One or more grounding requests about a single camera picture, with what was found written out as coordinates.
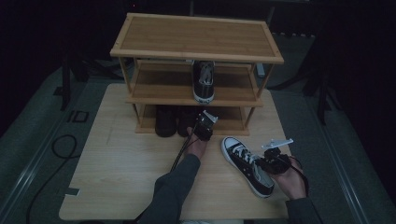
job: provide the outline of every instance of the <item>wooden shoe rack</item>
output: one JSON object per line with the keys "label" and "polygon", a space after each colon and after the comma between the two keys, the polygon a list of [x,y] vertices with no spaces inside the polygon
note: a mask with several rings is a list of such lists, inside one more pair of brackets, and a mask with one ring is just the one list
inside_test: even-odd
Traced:
{"label": "wooden shoe rack", "polygon": [[[264,21],[128,13],[110,55],[120,59],[137,117],[137,133],[155,133],[155,105],[198,105],[192,95],[192,61],[215,61],[215,98],[207,111],[219,117],[217,135],[249,135],[255,107],[275,64],[283,58]],[[125,58],[134,58],[127,73]],[[269,64],[257,86],[256,63]]]}

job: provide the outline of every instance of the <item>sleeve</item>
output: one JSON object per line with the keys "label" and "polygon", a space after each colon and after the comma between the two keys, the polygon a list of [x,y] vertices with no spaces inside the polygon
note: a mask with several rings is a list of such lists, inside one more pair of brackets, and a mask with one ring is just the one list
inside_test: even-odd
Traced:
{"label": "sleeve", "polygon": [[200,165],[199,159],[189,154],[173,172],[158,178],[152,202],[138,223],[177,223]]}
{"label": "sleeve", "polygon": [[302,198],[286,202],[290,224],[321,224],[318,211],[309,198]]}

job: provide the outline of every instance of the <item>shoelace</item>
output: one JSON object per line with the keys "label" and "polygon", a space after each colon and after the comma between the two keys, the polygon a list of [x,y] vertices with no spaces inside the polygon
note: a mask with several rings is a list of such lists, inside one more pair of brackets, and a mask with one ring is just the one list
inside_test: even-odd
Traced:
{"label": "shoelace", "polygon": [[[259,159],[260,157],[254,154],[251,154],[251,152],[245,148],[243,145],[239,145],[237,147],[233,148],[233,153],[238,152],[238,157],[242,158],[244,161],[248,162],[249,164],[252,164],[255,160]],[[254,175],[256,178],[260,181],[262,177],[259,175],[259,171],[253,167],[254,170]]]}
{"label": "shoelace", "polygon": [[204,63],[202,65],[199,82],[206,85],[210,85],[212,83],[212,68],[210,63]]}

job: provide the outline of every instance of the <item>person's right arm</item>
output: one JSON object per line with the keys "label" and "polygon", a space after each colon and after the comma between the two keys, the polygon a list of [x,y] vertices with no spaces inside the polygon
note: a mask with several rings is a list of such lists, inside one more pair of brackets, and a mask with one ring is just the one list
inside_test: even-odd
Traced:
{"label": "person's right arm", "polygon": [[[290,161],[292,166],[303,173],[294,158],[290,158]],[[311,199],[306,195],[303,179],[295,170],[289,168],[284,174],[271,175],[271,177],[290,199],[286,201],[290,224],[323,223]]]}

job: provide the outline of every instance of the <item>top shelf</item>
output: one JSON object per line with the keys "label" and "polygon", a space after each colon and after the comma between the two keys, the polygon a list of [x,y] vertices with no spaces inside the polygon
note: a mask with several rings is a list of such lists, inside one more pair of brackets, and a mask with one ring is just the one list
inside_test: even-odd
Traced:
{"label": "top shelf", "polygon": [[265,21],[128,13],[113,57],[283,63]]}

